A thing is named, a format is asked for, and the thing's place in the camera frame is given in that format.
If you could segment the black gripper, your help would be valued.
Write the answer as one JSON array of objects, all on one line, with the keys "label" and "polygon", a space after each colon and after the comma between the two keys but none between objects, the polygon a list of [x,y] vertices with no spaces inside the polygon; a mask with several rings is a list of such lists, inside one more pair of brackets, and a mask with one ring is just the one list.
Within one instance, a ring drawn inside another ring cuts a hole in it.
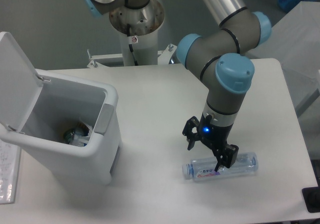
[{"label": "black gripper", "polygon": [[187,150],[190,151],[195,142],[200,141],[213,150],[213,154],[217,159],[215,172],[222,166],[230,168],[235,163],[239,151],[237,145],[230,145],[227,142],[232,126],[233,124],[226,127],[208,124],[203,114],[200,122],[197,117],[192,116],[187,120],[182,130],[182,134],[186,136],[188,142]]}]

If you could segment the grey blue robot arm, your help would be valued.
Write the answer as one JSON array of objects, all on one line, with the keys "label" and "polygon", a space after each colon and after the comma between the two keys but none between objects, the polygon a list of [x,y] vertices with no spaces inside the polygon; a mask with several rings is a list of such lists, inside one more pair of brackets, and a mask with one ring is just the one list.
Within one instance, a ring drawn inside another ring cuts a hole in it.
[{"label": "grey blue robot arm", "polygon": [[[244,53],[267,41],[271,22],[262,12],[251,12],[243,0],[203,0],[219,25],[209,37],[185,36],[176,56],[208,89],[200,119],[190,118],[182,131],[188,148],[196,141],[212,150],[216,167],[231,167],[238,147],[227,142],[254,75],[253,63]],[[156,31],[164,19],[157,0],[85,0],[94,16],[109,15],[114,29],[123,38],[125,66],[158,63]]]}]

